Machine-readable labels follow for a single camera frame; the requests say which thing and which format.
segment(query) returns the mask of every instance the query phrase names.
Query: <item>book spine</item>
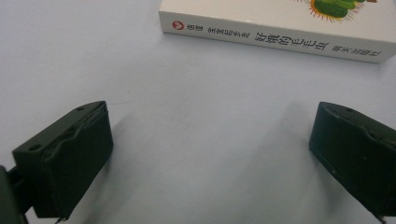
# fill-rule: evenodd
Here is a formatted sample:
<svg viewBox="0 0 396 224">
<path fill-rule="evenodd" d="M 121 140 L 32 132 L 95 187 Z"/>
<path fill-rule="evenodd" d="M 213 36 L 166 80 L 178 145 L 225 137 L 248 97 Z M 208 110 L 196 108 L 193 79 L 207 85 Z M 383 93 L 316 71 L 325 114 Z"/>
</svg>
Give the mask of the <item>book spine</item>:
<svg viewBox="0 0 396 224">
<path fill-rule="evenodd" d="M 248 21 L 230 21 L 160 11 L 165 33 L 190 35 L 273 49 L 382 63 L 396 53 L 396 44 L 341 35 L 325 35 L 271 27 Z"/>
</svg>

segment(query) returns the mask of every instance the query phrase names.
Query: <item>book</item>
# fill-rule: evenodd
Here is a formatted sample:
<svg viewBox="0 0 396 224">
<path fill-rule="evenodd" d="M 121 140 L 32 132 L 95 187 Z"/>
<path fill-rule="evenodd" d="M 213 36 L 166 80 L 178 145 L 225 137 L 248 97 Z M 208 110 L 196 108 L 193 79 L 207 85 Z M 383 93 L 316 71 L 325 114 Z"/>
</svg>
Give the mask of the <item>book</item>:
<svg viewBox="0 0 396 224">
<path fill-rule="evenodd" d="M 164 32 L 370 63 L 396 54 L 391 0 L 163 0 Z"/>
</svg>

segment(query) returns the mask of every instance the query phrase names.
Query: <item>white surface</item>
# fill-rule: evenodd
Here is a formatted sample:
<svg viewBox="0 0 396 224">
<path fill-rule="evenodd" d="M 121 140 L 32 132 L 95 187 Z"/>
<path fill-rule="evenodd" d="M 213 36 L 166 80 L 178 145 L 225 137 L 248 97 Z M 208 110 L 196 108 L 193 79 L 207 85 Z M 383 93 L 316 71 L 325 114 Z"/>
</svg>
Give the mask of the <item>white surface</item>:
<svg viewBox="0 0 396 224">
<path fill-rule="evenodd" d="M 114 152 L 67 223 L 377 223 L 307 144 L 319 101 L 395 129 L 396 58 L 165 35 L 160 3 L 1 1 L 0 164 L 107 100 Z"/>
</svg>

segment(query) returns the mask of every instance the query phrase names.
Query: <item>red logo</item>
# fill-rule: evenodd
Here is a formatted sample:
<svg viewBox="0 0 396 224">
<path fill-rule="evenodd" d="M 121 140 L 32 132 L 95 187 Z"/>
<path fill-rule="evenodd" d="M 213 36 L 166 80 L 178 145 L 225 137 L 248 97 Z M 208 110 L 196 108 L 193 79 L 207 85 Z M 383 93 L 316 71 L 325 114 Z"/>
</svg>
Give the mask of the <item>red logo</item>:
<svg viewBox="0 0 396 224">
<path fill-rule="evenodd" d="M 183 30 L 184 29 L 184 24 L 181 21 L 174 21 L 172 23 L 172 25 L 175 28 L 175 30 Z"/>
</svg>

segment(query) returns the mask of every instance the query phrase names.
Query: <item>dark green plastic object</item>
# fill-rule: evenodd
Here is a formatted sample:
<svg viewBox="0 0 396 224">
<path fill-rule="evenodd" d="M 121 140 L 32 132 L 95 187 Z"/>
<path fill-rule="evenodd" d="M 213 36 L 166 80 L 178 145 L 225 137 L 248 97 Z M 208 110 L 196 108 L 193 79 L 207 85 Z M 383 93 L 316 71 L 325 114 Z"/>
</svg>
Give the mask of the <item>dark green plastic object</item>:
<svg viewBox="0 0 396 224">
<path fill-rule="evenodd" d="M 106 102 L 80 106 L 13 151 L 16 167 L 0 167 L 0 220 L 68 219 L 113 148 Z"/>
<path fill-rule="evenodd" d="M 321 102 L 309 147 L 379 220 L 396 216 L 396 131 L 351 108 Z"/>
</svg>

